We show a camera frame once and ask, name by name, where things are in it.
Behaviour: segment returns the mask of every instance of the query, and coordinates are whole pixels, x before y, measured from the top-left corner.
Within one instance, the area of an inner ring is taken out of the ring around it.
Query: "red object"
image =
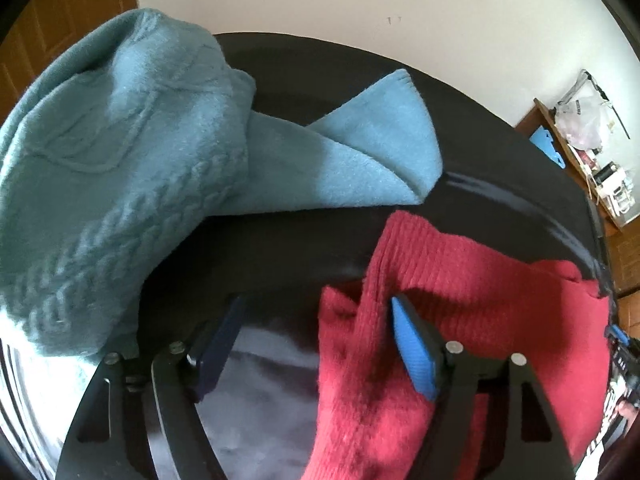
[[[433,404],[415,392],[393,341],[389,299],[404,292],[445,340],[478,356],[522,352],[554,408],[574,463],[602,421],[608,299],[570,262],[524,264],[423,218],[393,213],[362,283],[326,287],[319,309],[318,432],[303,480],[403,480]],[[487,399],[458,478],[474,478]]]

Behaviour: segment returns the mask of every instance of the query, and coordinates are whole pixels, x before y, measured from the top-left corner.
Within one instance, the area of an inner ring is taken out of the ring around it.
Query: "clothing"
[[[411,467],[433,404],[414,390],[392,339],[388,302],[398,292],[472,354],[523,353],[572,460],[582,457],[602,421],[609,370],[608,299],[597,298],[597,283],[570,262],[524,264],[396,212],[363,282],[322,293],[318,432],[303,480],[400,480]],[[460,479],[475,475],[486,410],[476,396]]]
[[[0,130],[0,332],[45,356],[135,353],[151,270],[206,216],[418,204],[442,173],[404,70],[303,128],[206,30],[126,12],[55,60]]]

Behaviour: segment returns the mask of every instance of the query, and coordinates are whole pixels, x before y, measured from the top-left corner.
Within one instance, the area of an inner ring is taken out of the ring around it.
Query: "metal bolt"
[[[106,365],[114,365],[120,360],[120,355],[117,352],[109,352],[104,356],[104,364]]]
[[[462,351],[465,349],[460,341],[447,341],[444,348],[446,348],[450,354],[462,354]]]
[[[184,343],[182,341],[174,341],[169,345],[169,352],[173,355],[184,353]]]
[[[513,362],[513,364],[518,366],[524,366],[525,364],[527,364],[527,358],[519,352],[511,354],[511,361]]]

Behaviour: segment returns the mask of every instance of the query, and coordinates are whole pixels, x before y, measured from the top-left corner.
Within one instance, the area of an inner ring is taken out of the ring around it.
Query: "ribbed knit fabric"
[[[597,283],[570,262],[524,264],[396,212],[364,281],[322,294],[318,432],[303,480],[407,475],[433,404],[415,392],[393,342],[388,302],[398,292],[473,354],[526,355],[580,460],[600,427],[609,369],[607,298],[597,298]],[[459,479],[475,476],[486,401],[476,396]]]

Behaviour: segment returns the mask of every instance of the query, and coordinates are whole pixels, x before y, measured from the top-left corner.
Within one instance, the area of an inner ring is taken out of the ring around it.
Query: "wooden door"
[[[0,44],[0,124],[57,56],[135,7],[136,0],[31,0]]]

